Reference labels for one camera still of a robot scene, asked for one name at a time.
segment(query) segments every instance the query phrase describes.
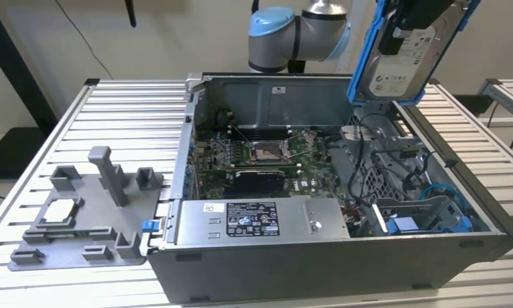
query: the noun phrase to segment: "aluminum workbench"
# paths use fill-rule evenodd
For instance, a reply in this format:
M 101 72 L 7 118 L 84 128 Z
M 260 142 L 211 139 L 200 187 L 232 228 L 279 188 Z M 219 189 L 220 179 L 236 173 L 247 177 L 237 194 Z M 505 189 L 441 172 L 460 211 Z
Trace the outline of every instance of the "aluminum workbench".
M 100 81 L 85 85 L 0 207 L 0 307 L 167 306 L 148 263 L 141 266 L 11 272 L 11 252 L 35 220 L 61 164 L 97 173 L 85 162 L 92 146 L 112 148 L 125 172 L 141 161 L 164 174 L 165 202 L 185 107 L 184 81 Z M 427 87 L 419 108 L 513 217 L 513 152 L 440 85 Z M 513 305 L 513 250 L 479 263 L 439 290 L 285 300 L 223 307 L 505 307 Z
M 477 95 L 489 96 L 513 114 L 513 79 L 487 79 Z

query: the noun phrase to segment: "gray case frame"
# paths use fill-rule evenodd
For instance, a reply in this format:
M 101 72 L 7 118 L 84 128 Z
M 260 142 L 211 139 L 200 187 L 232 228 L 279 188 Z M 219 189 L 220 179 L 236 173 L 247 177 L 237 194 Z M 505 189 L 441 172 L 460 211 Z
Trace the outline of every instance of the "gray case frame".
M 199 101 L 196 124 L 203 127 L 212 121 L 213 111 L 225 107 L 240 119 L 240 127 L 247 128 L 304 125 L 307 116 L 319 119 L 307 125 L 335 125 L 352 113 L 345 97 L 349 75 L 209 74 L 204 79 L 207 91 L 192 97 Z M 283 85 L 300 91 L 288 88 L 284 97 L 275 101 L 272 88 Z M 275 105 L 285 108 L 289 121 L 269 121 L 275 119 L 269 116 Z M 457 158 L 417 108 L 407 111 L 411 120 L 425 129 L 420 137 Z M 177 161 L 177 167 L 184 170 L 187 160 Z M 147 256 L 169 301 L 188 304 L 307 298 L 441 287 L 469 265 L 495 261 L 513 248 L 513 220 L 475 175 L 457 172 L 459 169 L 467 169 L 460 158 L 455 175 L 500 232 L 304 244 L 285 241 L 245 246 L 176 246 L 183 200 L 172 201 L 164 245 L 152 248 Z

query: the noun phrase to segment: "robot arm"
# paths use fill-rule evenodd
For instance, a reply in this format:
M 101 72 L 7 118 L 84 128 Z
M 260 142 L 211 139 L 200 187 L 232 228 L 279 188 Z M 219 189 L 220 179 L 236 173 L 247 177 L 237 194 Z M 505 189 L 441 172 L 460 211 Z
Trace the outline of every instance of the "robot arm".
M 373 22 L 348 89 L 353 105 L 419 103 L 447 48 L 481 0 L 377 0 Z M 312 0 L 257 11 L 249 27 L 249 66 L 277 73 L 289 60 L 335 60 L 349 38 L 345 9 Z

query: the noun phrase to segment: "sticker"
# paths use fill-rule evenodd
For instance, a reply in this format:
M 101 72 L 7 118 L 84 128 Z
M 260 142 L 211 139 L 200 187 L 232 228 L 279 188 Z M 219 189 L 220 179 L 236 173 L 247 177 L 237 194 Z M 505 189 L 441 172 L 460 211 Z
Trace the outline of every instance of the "sticker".
M 204 212 L 224 213 L 224 203 L 204 203 Z
M 59 199 L 53 201 L 44 214 L 44 219 L 47 223 L 60 223 L 63 222 L 72 213 L 75 208 L 75 200 L 72 199 Z
M 272 94 L 285 94 L 285 87 L 273 87 L 272 88 Z
M 376 96 L 405 94 L 436 36 L 436 29 L 413 30 L 395 56 L 381 56 L 369 90 Z
M 225 216 L 231 237 L 280 235 L 276 202 L 227 203 Z

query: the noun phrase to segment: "blue drive bracket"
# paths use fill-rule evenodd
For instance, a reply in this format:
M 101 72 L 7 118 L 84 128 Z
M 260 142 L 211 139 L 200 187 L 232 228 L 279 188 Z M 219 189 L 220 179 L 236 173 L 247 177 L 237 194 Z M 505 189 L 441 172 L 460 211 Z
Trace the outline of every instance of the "blue drive bracket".
M 467 12 L 464 14 L 464 18 L 460 21 L 459 26 L 457 26 L 457 32 L 464 31 L 465 26 L 468 24 L 469 17 L 475 13 L 480 3 L 481 3 L 481 0 L 472 0 L 472 2 L 469 3 Z M 352 78 L 352 83 L 349 84 L 348 93 L 347 93 L 349 102 L 352 103 L 352 105 L 356 105 L 356 106 L 363 106 L 367 103 L 365 100 L 357 99 L 356 95 L 357 95 L 357 91 L 360 89 L 361 75 L 364 73 L 364 68 L 367 66 L 367 62 L 369 61 L 372 48 L 373 48 L 373 45 L 376 42 L 376 37 L 379 36 L 379 32 L 380 32 L 381 28 L 384 27 L 384 24 L 387 21 L 387 16 L 385 16 L 387 11 L 388 11 L 387 8 L 388 8 L 388 0 L 377 0 L 373 21 L 371 23 L 371 28 L 367 32 L 364 47 L 363 47 L 361 55 L 359 57 L 359 62 L 356 65 L 355 74 L 353 74 L 353 78 Z M 456 34 L 451 37 L 447 48 L 445 48 L 444 52 L 441 53 L 439 61 L 436 62 L 435 66 L 429 72 L 427 80 L 429 80 L 429 78 L 431 78 L 431 76 L 436 70 L 437 64 L 440 63 L 440 61 L 443 59 L 445 51 L 448 50 L 448 47 L 451 46 L 451 43 L 452 43 L 452 40 L 455 37 L 456 37 Z M 419 94 L 415 96 L 415 98 L 407 99 L 403 101 L 397 101 L 399 104 L 401 106 L 416 105 L 424 96 L 425 86 L 427 86 L 427 84 L 423 84 L 421 90 L 420 90 Z
M 145 220 L 141 227 L 143 233 L 159 232 L 160 231 L 160 221 L 159 220 Z

